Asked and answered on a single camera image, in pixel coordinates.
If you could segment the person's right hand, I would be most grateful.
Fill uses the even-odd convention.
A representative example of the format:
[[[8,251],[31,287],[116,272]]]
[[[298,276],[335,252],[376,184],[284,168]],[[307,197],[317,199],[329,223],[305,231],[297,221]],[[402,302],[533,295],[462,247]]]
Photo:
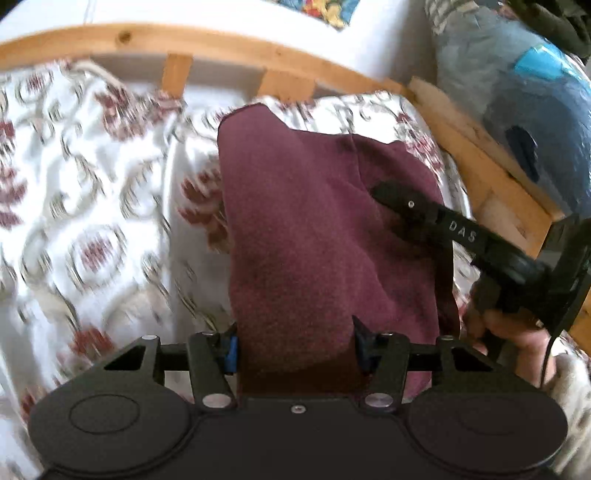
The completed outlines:
[[[514,373],[532,385],[544,387],[557,373],[555,359],[546,356],[551,351],[550,334],[536,325],[537,321],[527,310],[506,315],[478,307],[478,289],[478,284],[472,287],[470,303],[464,312],[465,341],[483,354],[488,353],[484,343],[487,332],[506,341],[515,349]]]

